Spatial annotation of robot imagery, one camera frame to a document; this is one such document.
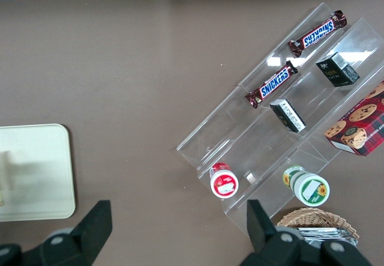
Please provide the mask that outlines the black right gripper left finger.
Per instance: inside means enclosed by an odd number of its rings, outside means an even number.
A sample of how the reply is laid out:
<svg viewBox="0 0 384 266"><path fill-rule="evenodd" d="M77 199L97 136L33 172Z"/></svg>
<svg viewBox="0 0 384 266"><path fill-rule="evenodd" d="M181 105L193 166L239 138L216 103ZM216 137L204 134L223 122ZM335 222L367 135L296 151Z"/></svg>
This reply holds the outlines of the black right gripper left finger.
<svg viewBox="0 0 384 266"><path fill-rule="evenodd" d="M98 201L69 233L53 235L39 247L41 264L92 265L111 232L111 203Z"/></svg>

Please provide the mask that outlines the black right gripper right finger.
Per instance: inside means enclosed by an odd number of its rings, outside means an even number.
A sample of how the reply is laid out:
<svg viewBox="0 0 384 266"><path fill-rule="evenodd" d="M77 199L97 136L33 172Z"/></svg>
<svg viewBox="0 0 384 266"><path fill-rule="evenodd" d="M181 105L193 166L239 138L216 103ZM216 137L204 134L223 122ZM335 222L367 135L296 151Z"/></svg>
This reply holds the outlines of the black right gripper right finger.
<svg viewBox="0 0 384 266"><path fill-rule="evenodd" d="M247 231L254 252L242 265L299 265L301 242L289 232L279 232L255 200L247 201Z"/></svg>

